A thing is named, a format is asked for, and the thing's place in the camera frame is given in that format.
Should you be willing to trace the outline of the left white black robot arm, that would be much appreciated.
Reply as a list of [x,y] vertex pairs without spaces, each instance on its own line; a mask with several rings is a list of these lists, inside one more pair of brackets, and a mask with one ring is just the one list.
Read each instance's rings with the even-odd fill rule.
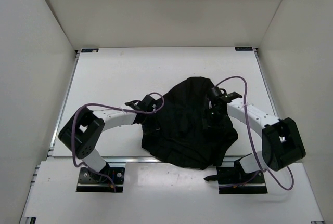
[[103,110],[81,107],[61,129],[58,139],[70,150],[75,167],[84,165],[96,181],[106,181],[110,179],[110,167],[96,149],[102,132],[123,125],[140,124],[148,114],[131,107]]

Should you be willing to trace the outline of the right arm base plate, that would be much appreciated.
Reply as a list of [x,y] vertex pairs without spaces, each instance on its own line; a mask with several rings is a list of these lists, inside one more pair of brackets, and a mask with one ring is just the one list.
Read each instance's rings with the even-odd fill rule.
[[217,167],[215,175],[204,178],[206,182],[217,182],[220,195],[267,194],[267,186],[262,172],[249,174],[236,167]]

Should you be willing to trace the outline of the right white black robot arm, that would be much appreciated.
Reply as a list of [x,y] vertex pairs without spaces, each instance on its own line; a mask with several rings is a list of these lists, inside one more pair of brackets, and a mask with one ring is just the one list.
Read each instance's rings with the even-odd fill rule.
[[247,103],[240,94],[210,92],[210,119],[233,117],[254,131],[262,139],[262,149],[252,151],[236,162],[233,176],[238,182],[246,182],[253,172],[273,170],[275,172],[303,159],[306,156],[296,122],[291,118],[280,119],[269,115]]

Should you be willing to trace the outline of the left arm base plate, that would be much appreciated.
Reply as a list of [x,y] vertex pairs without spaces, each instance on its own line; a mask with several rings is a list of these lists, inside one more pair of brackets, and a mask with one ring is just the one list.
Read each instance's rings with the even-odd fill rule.
[[94,192],[94,193],[122,193],[125,177],[125,164],[113,165],[107,172],[111,181],[100,175],[96,175],[86,167],[81,167],[76,184],[76,192]]

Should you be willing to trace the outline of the black skirt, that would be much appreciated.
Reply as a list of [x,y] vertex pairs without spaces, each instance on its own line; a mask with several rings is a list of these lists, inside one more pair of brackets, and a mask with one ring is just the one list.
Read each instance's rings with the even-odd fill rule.
[[214,86],[209,78],[190,77],[164,94],[162,109],[142,124],[141,147],[158,160],[204,170],[221,165],[238,139],[230,117],[224,129],[205,129],[205,101]]

